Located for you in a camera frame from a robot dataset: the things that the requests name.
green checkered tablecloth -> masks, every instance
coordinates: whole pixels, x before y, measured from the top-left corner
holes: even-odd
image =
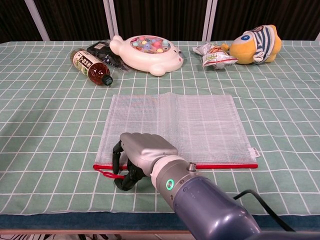
[[[0,44],[0,213],[171,212],[150,179],[128,192],[93,170],[114,94],[231,95],[253,147],[257,169],[203,170],[230,196],[254,189],[280,215],[320,214],[320,43],[283,41],[262,65],[203,69],[179,41],[181,69],[154,77],[111,68],[97,86],[70,62],[94,41]],[[252,196],[240,202],[264,210]]]

plastic bottle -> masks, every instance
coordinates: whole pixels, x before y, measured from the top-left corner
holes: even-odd
[[[113,82],[109,68],[98,58],[83,48],[72,51],[70,60],[73,65],[97,85],[111,85]]]

robotic arm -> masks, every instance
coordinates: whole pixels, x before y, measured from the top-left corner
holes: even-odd
[[[184,222],[197,240],[316,240],[320,235],[261,233],[254,218],[217,185],[196,171],[196,165],[178,156],[164,138],[148,133],[123,133],[113,148],[112,167],[118,174],[121,152],[125,152],[128,174],[114,180],[127,191],[143,177]]]

dark curtain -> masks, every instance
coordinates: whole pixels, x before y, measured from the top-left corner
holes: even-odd
[[[282,40],[315,40],[319,0],[218,0],[211,40],[234,40],[244,31],[273,24]]]
[[[0,43],[42,41],[24,0],[0,0]]]
[[[201,41],[207,0],[115,0],[119,35]]]
[[[109,39],[103,0],[34,0],[52,41]]]

yellow stuffed fish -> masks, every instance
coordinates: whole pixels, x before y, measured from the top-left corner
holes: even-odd
[[[282,41],[276,26],[262,25],[245,31],[229,47],[231,56],[238,58],[238,64],[262,64],[275,60],[280,52]]]

